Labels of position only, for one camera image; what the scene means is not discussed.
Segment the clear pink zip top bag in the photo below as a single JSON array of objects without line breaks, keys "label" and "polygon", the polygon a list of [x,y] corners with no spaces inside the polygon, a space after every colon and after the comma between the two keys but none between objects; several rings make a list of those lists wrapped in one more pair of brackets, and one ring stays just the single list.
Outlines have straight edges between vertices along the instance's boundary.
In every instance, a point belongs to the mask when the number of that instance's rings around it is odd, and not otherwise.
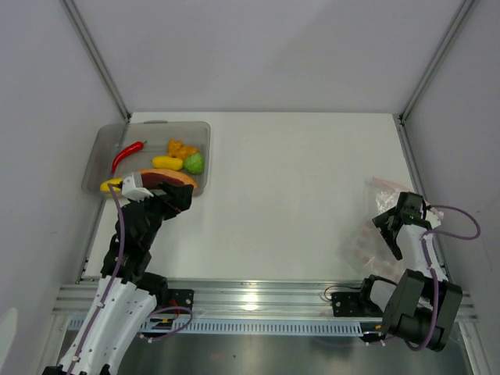
[{"label": "clear pink zip top bag", "polygon": [[376,177],[365,182],[362,201],[365,211],[341,247],[344,260],[360,278],[374,274],[397,281],[404,273],[405,263],[394,257],[373,218],[395,207],[399,194],[408,190]]}]

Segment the yellow lemon toy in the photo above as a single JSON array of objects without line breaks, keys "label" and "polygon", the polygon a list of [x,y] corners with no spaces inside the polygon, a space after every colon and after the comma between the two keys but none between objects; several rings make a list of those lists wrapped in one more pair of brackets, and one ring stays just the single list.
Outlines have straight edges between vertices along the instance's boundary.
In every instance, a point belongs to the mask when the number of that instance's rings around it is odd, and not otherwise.
[{"label": "yellow lemon toy", "polygon": [[100,192],[121,191],[123,179],[121,177],[106,180],[100,185]]},{"label": "yellow lemon toy", "polygon": [[152,166],[155,169],[180,171],[184,167],[184,161],[182,159],[170,157],[168,155],[160,155],[152,159]]}]

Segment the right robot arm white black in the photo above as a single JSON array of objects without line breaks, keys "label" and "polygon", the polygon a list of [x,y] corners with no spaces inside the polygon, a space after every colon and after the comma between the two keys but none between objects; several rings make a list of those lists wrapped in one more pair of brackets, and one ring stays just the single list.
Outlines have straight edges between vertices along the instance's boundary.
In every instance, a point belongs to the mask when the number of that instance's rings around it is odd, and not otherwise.
[{"label": "right robot arm white black", "polygon": [[462,288],[439,270],[433,250],[430,214],[422,196],[402,192],[395,207],[372,219],[396,260],[410,260],[385,303],[373,288],[379,276],[367,277],[357,295],[358,309],[382,317],[381,330],[402,339],[413,351],[441,351],[463,299]]}]

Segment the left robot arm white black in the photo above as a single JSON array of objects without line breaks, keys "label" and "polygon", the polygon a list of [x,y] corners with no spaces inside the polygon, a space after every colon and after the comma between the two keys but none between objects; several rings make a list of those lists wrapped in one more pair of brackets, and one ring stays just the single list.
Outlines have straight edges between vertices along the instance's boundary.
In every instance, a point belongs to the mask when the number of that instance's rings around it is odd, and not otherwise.
[{"label": "left robot arm white black", "polygon": [[155,237],[167,220],[190,209],[194,186],[161,181],[148,190],[132,176],[107,185],[117,210],[115,234],[103,260],[97,291],[66,354],[45,374],[115,374],[141,325],[175,305],[165,277],[147,272]]}]

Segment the red grapefruit wedge toy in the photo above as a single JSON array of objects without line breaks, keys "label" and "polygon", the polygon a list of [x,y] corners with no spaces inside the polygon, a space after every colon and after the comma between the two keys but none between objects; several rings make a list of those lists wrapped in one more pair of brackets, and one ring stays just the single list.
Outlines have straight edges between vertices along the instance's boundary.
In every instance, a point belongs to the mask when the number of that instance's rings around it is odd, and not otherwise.
[{"label": "red grapefruit wedge toy", "polygon": [[139,170],[127,174],[129,176],[141,176],[142,186],[148,190],[158,190],[159,184],[165,182],[173,186],[191,185],[194,189],[198,187],[196,181],[185,173],[169,169]]}]

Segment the orange ginger root toy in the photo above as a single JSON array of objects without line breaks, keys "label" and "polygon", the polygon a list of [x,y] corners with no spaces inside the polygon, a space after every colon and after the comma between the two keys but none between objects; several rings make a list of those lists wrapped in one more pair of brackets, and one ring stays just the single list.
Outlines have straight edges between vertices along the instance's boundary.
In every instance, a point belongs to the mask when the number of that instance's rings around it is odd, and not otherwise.
[{"label": "orange ginger root toy", "polygon": [[167,155],[171,158],[185,160],[191,155],[198,153],[194,146],[185,145],[181,140],[170,139],[167,147]]}]

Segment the red chili pepper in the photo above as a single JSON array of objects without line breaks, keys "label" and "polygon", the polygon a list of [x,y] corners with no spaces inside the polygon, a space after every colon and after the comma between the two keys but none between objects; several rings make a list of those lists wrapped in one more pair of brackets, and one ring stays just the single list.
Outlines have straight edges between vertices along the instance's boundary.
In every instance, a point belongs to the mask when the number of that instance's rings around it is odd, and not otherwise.
[{"label": "red chili pepper", "polygon": [[121,150],[112,161],[111,174],[114,174],[119,166],[119,164],[128,156],[134,153],[140,152],[146,144],[146,141],[136,141],[131,145],[128,145],[123,150]]}]

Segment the grey translucent plastic tray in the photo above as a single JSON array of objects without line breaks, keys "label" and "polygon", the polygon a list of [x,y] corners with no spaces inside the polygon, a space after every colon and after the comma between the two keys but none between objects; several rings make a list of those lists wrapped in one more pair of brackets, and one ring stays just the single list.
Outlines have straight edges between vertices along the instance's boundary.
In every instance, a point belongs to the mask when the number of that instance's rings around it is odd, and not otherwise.
[{"label": "grey translucent plastic tray", "polygon": [[[190,175],[198,184],[195,195],[200,195],[209,175],[210,135],[210,125],[202,121],[156,120],[127,125],[105,125],[98,131],[95,138],[81,183],[82,191],[90,195],[102,195],[100,185],[105,181],[135,171],[151,169],[153,158],[165,155],[168,152],[169,141],[174,139],[182,141],[184,145],[196,147],[204,158],[203,173]],[[118,164],[116,172],[112,173],[115,157],[136,141],[143,141],[144,148],[124,158]]]}]

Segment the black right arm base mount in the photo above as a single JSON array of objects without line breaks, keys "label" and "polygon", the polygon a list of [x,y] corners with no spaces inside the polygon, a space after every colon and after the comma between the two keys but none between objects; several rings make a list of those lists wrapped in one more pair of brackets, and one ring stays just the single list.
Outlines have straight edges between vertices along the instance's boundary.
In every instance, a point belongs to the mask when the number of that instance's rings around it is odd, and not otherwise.
[{"label": "black right arm base mount", "polygon": [[339,291],[331,295],[335,317],[382,317],[382,309],[359,291]]}]

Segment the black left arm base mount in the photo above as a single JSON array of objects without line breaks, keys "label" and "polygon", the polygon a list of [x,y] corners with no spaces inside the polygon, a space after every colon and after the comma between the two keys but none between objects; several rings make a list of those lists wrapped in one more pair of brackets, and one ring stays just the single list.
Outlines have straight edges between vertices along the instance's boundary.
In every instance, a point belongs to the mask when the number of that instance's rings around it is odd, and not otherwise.
[{"label": "black left arm base mount", "polygon": [[192,289],[170,289],[166,306],[173,307],[172,314],[175,316],[188,314],[182,308],[192,309],[194,296],[195,291]]}]

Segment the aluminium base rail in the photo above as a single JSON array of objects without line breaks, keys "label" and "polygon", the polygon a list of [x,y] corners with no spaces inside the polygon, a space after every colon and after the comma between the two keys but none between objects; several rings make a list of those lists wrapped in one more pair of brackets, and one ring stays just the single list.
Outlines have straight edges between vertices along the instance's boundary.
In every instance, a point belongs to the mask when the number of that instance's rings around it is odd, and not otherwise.
[{"label": "aluminium base rail", "polygon": [[[334,318],[331,304],[324,297],[334,291],[354,291],[353,282],[280,282],[266,280],[168,280],[170,289],[194,291],[196,318],[243,320],[348,320]],[[91,307],[98,282],[84,279],[64,284],[52,309],[55,316],[84,316]],[[468,291],[463,292],[456,322],[476,323],[478,316]]]}]

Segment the right aluminium frame post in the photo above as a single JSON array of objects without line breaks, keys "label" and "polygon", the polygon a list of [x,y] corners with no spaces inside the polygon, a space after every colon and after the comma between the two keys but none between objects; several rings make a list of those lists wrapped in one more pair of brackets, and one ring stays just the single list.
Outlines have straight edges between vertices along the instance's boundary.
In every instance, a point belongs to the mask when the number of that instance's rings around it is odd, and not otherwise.
[{"label": "right aluminium frame post", "polygon": [[405,125],[416,105],[423,98],[423,95],[445,62],[449,52],[458,40],[462,29],[467,24],[468,19],[471,17],[478,4],[479,1],[477,0],[463,0],[460,2],[458,9],[455,11],[449,25],[445,29],[445,33],[441,37],[435,51],[426,65],[425,70],[418,80],[415,89],[412,91],[412,94],[406,101],[405,106],[398,117],[402,125]]}]

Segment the aluminium frame post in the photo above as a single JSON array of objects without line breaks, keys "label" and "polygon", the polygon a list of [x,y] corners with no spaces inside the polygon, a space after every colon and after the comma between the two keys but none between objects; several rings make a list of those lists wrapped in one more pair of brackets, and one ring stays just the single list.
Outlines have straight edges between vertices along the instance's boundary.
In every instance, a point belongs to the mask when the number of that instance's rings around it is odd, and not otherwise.
[{"label": "aluminium frame post", "polygon": [[95,71],[98,74],[104,88],[108,92],[117,112],[125,123],[129,123],[131,118],[130,111],[127,109],[123,96],[121,95],[120,90],[117,87],[107,64],[105,63],[105,60],[103,59],[102,54],[99,51],[93,36],[91,35],[83,15],[78,9],[77,3],[74,0],[61,0],[59,3],[79,37],[80,43],[95,68]]},{"label": "aluminium frame post", "polygon": [[412,94],[406,101],[405,106],[398,117],[402,125],[405,125],[416,105],[423,98],[423,95],[445,62],[449,52],[458,40],[462,29],[467,24],[468,19],[471,17],[478,4],[479,1],[477,0],[463,0],[460,2],[458,9],[455,11],[449,25],[445,29],[445,33],[441,37],[435,51],[426,65],[425,70],[418,80],[415,89],[412,91]]}]

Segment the left aluminium frame post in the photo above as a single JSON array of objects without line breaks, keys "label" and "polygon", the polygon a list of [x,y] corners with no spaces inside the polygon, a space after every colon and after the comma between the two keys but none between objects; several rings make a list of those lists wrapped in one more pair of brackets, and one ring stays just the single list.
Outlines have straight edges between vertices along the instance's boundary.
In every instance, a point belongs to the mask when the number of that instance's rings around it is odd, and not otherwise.
[{"label": "left aluminium frame post", "polygon": [[91,35],[83,15],[78,9],[77,3],[74,0],[61,0],[59,3],[79,37],[80,43],[95,68],[95,71],[98,74],[104,88],[108,92],[117,112],[125,123],[129,123],[131,118],[130,111],[127,109],[123,96],[121,95],[120,90],[117,87],[107,64],[105,63],[105,60],[103,59],[102,54],[99,51],[93,36]]}]

